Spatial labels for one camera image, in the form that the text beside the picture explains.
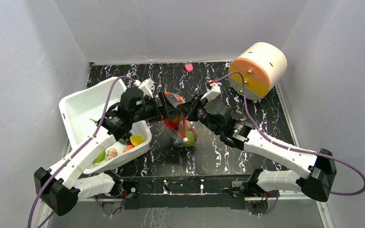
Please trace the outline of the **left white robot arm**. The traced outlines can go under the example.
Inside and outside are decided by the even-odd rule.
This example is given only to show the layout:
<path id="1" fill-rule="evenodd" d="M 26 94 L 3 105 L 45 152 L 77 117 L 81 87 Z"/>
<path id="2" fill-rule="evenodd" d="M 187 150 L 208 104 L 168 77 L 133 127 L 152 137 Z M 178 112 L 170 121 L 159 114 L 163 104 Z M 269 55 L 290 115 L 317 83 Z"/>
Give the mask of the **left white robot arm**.
<path id="1" fill-rule="evenodd" d="M 115 100 L 108 97 L 96 131 L 86 135 L 84 142 L 50 168 L 35 171 L 38 198 L 58 216 L 63 216 L 80 200 L 99 194 L 119 197 L 123 185 L 106 171 L 147 153 L 152 139 L 147 123 L 175 117 L 179 113 L 177 106 L 182 103 L 181 99 L 172 99 L 167 92 L 160 93 L 156 101 L 136 87 L 122 88 Z M 128 132 L 141 133 L 143 142 L 116 157 L 107 155 L 111 148 L 122 148 L 121 137 Z"/>

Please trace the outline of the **green toy custard apple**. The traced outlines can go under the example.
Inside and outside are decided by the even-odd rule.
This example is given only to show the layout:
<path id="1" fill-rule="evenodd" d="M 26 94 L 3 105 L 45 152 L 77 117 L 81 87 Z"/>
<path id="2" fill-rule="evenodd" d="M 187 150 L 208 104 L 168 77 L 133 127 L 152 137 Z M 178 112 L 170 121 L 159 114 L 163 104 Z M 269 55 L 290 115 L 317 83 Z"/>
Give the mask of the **green toy custard apple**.
<path id="1" fill-rule="evenodd" d="M 195 140 L 194 132 L 191 130 L 186 131 L 185 137 L 183 137 L 182 146 L 191 147 L 191 146 L 194 146 L 195 143 L 196 143 L 196 140 Z"/>

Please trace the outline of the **clear zip bag orange zipper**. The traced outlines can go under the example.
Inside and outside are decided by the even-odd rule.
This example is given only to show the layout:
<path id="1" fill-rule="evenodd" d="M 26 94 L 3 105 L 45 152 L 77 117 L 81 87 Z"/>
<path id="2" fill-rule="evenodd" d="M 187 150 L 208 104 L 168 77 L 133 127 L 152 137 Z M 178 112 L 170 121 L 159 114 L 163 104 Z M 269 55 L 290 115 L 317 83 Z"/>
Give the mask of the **clear zip bag orange zipper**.
<path id="1" fill-rule="evenodd" d="M 178 94 L 165 92 L 164 95 L 165 95 L 165 98 L 175 107 L 179 104 L 185 103 L 185 99 Z M 172 138 L 174 146 L 177 146 L 177 147 L 183 147 L 182 146 L 183 137 L 185 137 L 185 133 L 188 130 L 193 131 L 195 134 L 196 142 L 198 140 L 197 132 L 196 132 L 195 128 L 182 115 L 180 115 L 180 116 L 181 116 L 181 119 L 180 119 L 179 124 L 170 124 L 168 120 L 163 121 L 164 126 L 166 127 L 169 135 Z"/>

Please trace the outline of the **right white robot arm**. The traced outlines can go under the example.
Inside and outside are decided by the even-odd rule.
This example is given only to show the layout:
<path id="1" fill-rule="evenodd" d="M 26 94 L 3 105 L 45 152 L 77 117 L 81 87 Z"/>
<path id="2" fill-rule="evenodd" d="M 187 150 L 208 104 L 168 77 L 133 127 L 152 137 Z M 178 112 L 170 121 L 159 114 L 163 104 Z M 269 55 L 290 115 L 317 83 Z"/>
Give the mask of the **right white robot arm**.
<path id="1" fill-rule="evenodd" d="M 252 152 L 277 162 L 285 171 L 258 170 L 249 181 L 249 192 L 260 197 L 267 191 L 302 192 L 309 198 L 326 202 L 336 177 L 332 152 L 301 152 L 300 148 L 269 136 L 247 121 L 240 120 L 221 100 L 202 102 L 195 97 L 177 105 L 177 110 L 190 122 L 201 122 L 227 146 Z"/>

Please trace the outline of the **brown toy kiwi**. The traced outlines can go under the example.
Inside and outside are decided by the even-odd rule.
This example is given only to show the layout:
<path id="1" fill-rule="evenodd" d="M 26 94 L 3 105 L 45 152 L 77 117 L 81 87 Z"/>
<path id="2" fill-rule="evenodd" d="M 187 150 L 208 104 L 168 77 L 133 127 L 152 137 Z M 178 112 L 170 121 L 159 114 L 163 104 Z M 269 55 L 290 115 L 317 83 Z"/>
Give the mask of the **brown toy kiwi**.
<path id="1" fill-rule="evenodd" d="M 168 121 L 170 124 L 179 124 L 180 123 L 181 116 L 175 116 L 173 118 L 170 118 Z"/>

